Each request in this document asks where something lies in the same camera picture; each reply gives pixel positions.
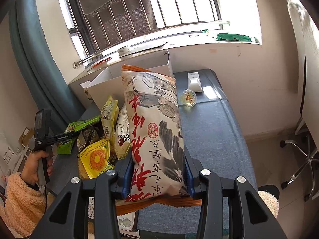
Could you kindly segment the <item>fuzzy beige right sleeve forearm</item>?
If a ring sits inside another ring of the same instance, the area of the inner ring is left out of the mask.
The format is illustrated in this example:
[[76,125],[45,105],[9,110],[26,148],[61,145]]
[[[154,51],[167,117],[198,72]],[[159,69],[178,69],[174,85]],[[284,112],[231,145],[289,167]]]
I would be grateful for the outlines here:
[[264,201],[264,203],[267,205],[271,213],[275,218],[278,217],[280,204],[278,199],[271,193],[266,191],[258,191],[259,196]]

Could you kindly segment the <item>fuzzy beige left sleeve forearm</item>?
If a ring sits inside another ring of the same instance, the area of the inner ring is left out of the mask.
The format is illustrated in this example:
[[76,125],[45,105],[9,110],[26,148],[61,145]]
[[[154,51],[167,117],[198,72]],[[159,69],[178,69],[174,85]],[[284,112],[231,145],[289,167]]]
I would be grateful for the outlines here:
[[37,184],[26,183],[19,172],[8,177],[7,198],[1,206],[1,218],[15,235],[31,235],[44,210],[45,197]]

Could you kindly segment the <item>person's left hand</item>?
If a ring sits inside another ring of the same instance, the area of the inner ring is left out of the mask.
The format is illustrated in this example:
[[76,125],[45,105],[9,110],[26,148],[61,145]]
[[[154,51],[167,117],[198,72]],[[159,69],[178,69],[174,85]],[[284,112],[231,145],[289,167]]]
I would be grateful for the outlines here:
[[51,176],[52,170],[53,170],[52,156],[53,156],[52,152],[48,153],[46,151],[36,151],[36,152],[30,153],[28,159],[25,162],[24,168],[20,174],[21,179],[32,186],[38,182],[37,169],[38,169],[38,161],[41,158],[48,159],[47,173],[49,176]]

